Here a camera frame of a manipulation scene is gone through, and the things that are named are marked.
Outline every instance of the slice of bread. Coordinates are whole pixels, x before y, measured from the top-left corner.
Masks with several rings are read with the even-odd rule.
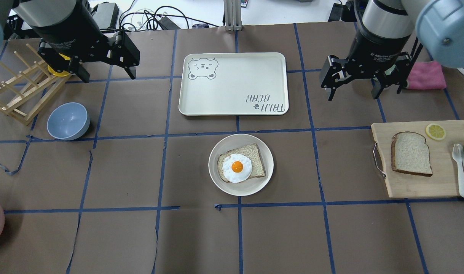
[[[430,149],[423,135],[415,132],[399,132],[392,137],[392,170],[396,172],[430,177]]]
[[[258,146],[257,144],[250,144],[250,145],[246,145],[243,147],[239,147],[239,148],[227,151],[226,153],[221,154],[218,157],[218,174],[220,175],[223,181],[229,182],[229,180],[227,180],[225,176],[223,175],[222,166],[223,166],[223,160],[227,158],[228,156],[230,156],[231,154],[242,154],[246,156],[247,158],[249,158],[250,161],[252,162],[252,173],[250,174],[249,178],[247,178],[247,180],[251,178],[265,176],[264,166],[261,161],[261,154],[259,153]]]

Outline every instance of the pink towel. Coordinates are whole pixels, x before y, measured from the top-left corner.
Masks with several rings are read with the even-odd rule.
[[[437,61],[416,62],[408,76],[407,89],[444,89],[446,88],[442,66]]]

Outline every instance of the cartoon bear face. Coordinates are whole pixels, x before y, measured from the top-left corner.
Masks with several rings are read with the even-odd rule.
[[[208,79],[213,79],[217,76],[215,73],[217,67],[218,61],[216,61],[215,58],[193,59],[188,63],[188,68],[190,69],[188,78],[190,78],[191,80],[194,80],[197,77],[206,77]]]

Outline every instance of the plate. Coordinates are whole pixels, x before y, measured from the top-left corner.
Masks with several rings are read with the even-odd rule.
[[[286,59],[279,52],[186,56],[183,115],[282,115],[289,109]]]
[[[218,157],[227,151],[249,144],[257,144],[258,146],[265,177],[252,178],[237,184],[224,182],[218,174]],[[274,160],[271,150],[261,139],[248,134],[234,134],[222,139],[212,149],[208,161],[208,170],[215,185],[225,193],[234,196],[248,196],[257,193],[267,185],[274,170]]]

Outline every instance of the fried egg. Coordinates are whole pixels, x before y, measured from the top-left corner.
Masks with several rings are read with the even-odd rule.
[[[239,183],[249,178],[252,162],[242,154],[231,154],[223,160],[223,175],[232,183]]]

